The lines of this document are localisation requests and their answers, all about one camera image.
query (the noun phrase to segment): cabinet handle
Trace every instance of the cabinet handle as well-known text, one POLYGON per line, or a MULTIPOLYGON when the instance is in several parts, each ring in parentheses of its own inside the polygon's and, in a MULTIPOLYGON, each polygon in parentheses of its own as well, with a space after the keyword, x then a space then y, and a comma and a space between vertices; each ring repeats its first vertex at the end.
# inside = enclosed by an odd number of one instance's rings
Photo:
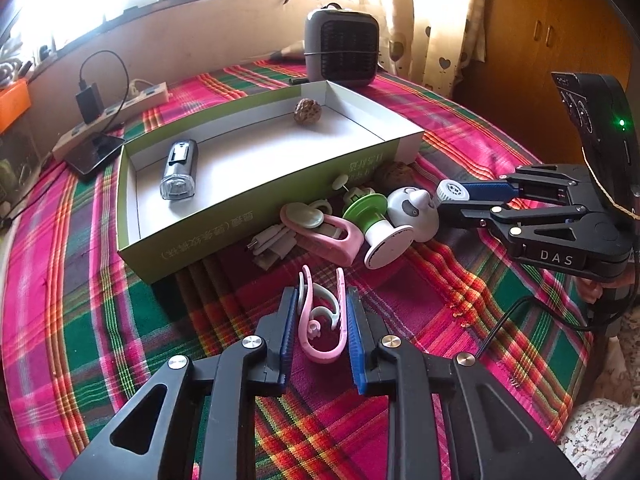
POLYGON ((546 30, 546 40, 545 40, 545 45, 546 46, 551 46, 551 35, 553 34, 554 28, 549 25, 549 28, 546 30))
POLYGON ((536 20, 536 27, 533 29, 533 41, 540 40, 540 27, 542 27, 542 22, 536 20))

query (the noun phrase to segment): pink plastic clip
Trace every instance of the pink plastic clip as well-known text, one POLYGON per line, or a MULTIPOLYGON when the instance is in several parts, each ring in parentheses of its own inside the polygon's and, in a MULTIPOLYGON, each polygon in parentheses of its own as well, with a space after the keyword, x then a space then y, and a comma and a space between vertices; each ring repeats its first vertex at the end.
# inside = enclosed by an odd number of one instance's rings
POLYGON ((351 267, 360 247, 364 242, 364 235, 354 224, 337 216, 324 215, 324 223, 339 227, 347 233, 347 237, 337 240, 324 236, 310 229, 300 227, 286 215, 286 205, 280 210, 280 221, 300 236, 296 236, 298 245, 310 253, 340 267, 351 267))
MULTIPOLYGON (((305 303, 302 307, 302 312, 300 312, 300 323, 298 325, 298 339, 300 339, 302 351, 315 363, 323 365, 333 363, 338 357, 340 357, 340 354, 347 344, 347 296, 344 286, 344 271, 340 267, 335 271, 338 282, 337 300, 338 306, 340 307, 340 339, 338 340, 338 346, 328 352, 321 352, 313 348, 309 343, 309 336, 313 338, 318 335, 316 330, 319 331, 319 323, 310 319, 311 309, 314 302, 314 284, 311 280, 311 271, 309 270, 309 267, 302 266, 302 272, 306 281, 305 303)), ((299 290, 298 293, 303 294, 304 290, 299 290)))

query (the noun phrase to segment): metal screw cap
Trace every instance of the metal screw cap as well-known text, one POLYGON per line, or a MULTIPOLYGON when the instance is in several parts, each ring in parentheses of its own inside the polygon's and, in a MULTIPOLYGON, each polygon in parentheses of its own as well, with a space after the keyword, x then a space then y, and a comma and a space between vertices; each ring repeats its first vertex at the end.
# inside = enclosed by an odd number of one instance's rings
POLYGON ((474 364, 476 364, 476 358, 469 352, 460 352, 458 355, 456 355, 456 361, 458 361, 459 365, 463 366, 473 366, 474 364))
POLYGON ((262 344, 262 338, 259 335, 248 335, 242 339, 242 346, 245 348, 258 348, 262 344))
POLYGON ((385 335, 382 338, 382 346, 387 348, 397 348, 400 346, 400 338, 397 335, 385 335))
POLYGON ((171 370, 179 370, 180 368, 184 368, 189 360, 184 355, 174 355, 169 359, 169 368, 171 370))

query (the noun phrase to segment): power strip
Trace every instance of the power strip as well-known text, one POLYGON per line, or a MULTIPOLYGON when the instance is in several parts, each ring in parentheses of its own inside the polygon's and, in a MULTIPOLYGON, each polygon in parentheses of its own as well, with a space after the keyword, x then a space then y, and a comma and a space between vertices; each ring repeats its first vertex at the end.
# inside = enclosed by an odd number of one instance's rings
MULTIPOLYGON (((140 115, 149 108, 159 106, 169 100, 169 92, 166 88, 166 83, 160 83, 151 88, 147 88, 140 92, 140 95, 130 99, 124 106, 118 117, 114 121, 114 125, 128 121, 129 119, 140 115)), ((111 120, 111 116, 116 113, 120 103, 111 105, 106 108, 100 117, 98 117, 93 123, 85 124, 80 123, 78 126, 69 130, 66 134, 58 139, 58 142, 53 147, 53 156, 56 160, 63 160, 66 154, 73 148, 81 144, 88 139, 91 134, 99 132, 106 124, 111 120)))

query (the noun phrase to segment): space heater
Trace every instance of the space heater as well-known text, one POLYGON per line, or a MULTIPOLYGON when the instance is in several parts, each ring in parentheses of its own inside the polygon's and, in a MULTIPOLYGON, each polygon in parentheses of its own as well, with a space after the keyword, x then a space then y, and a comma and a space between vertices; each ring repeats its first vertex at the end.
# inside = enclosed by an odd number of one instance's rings
POLYGON ((380 27, 370 14, 338 4, 312 10, 305 23, 306 76, 309 81, 366 86, 376 76, 379 44, 380 27))

